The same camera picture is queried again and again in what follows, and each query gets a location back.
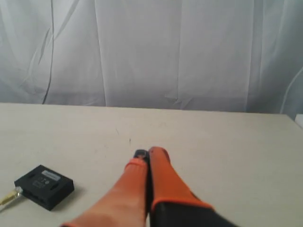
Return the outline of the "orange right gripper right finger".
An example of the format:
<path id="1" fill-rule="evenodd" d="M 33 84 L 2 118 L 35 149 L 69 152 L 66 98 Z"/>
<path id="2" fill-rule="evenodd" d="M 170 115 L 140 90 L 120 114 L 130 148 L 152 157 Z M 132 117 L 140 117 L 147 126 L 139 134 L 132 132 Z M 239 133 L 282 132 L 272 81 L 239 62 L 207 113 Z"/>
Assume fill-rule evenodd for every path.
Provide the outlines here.
<path id="1" fill-rule="evenodd" d="M 234 227 L 231 221 L 200 200 L 177 174 L 167 151 L 149 150 L 152 182 L 152 227 Z"/>

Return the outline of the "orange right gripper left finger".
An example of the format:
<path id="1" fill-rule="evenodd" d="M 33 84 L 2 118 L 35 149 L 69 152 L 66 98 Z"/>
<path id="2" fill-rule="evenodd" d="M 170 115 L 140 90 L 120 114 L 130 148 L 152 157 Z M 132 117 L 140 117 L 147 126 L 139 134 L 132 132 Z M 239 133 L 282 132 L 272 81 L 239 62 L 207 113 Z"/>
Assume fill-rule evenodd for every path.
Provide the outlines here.
<path id="1" fill-rule="evenodd" d="M 91 208 L 63 227 L 144 227 L 146 226 L 146 184 L 149 154 L 135 151 L 114 186 Z"/>

